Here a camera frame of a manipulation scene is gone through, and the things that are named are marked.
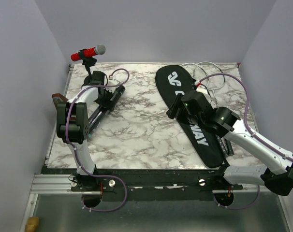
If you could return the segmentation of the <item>black racket bag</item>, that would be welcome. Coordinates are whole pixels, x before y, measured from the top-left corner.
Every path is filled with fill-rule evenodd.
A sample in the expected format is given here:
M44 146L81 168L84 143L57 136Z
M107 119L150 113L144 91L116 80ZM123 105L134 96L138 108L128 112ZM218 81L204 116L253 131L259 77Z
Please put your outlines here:
M203 129L195 115L203 109L209 110L209 103L203 93L196 91L189 72L179 65L167 65L156 71L155 83L168 107L167 116L177 120L204 165L221 166L224 153L216 135Z

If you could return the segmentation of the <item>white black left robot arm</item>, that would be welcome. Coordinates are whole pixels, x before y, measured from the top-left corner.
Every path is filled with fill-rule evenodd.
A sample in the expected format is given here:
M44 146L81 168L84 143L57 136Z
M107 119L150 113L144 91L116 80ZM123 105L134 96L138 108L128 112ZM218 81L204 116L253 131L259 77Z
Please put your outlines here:
M77 166L77 173L85 175L82 185L89 191L99 185L94 176L96 165L90 156L87 139L103 118L114 110L125 92L120 82L107 78L101 71L94 71L84 79L81 90L67 99L60 93L52 95L57 111L57 137L70 148Z

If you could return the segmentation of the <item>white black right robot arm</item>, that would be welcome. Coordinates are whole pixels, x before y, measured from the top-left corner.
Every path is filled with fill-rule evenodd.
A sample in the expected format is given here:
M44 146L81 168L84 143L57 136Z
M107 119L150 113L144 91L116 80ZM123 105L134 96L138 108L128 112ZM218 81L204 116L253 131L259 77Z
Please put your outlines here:
M271 192L287 196L293 189L293 152L271 142L254 131L240 116L226 107L213 108L201 92L178 94L167 111L170 119L193 124L227 139L262 162L258 167L230 165L214 177L215 186L226 189L235 184L265 186Z

